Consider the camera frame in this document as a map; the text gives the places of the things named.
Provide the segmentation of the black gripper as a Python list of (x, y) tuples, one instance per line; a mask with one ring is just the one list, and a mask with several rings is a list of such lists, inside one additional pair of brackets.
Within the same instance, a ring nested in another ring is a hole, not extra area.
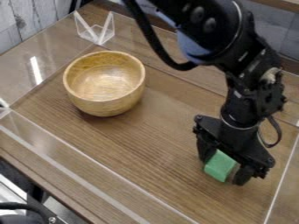
[(193, 121), (200, 161), (206, 163), (220, 150), (237, 162), (229, 174), (233, 185), (242, 186), (250, 178), (263, 179), (276, 161), (261, 144), (257, 127), (238, 129), (225, 124), (222, 119), (205, 115), (196, 115)]

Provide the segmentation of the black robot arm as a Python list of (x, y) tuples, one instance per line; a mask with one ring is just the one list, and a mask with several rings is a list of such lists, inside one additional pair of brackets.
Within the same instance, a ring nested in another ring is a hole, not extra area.
[(284, 109), (281, 62), (256, 33), (252, 13), (238, 0), (149, 0), (176, 29), (188, 61), (214, 66), (225, 75), (228, 92), (218, 117), (196, 115), (192, 131), (198, 158), (208, 164), (220, 152), (238, 163), (232, 183), (264, 178), (276, 161), (261, 138), (263, 121), (275, 123)]

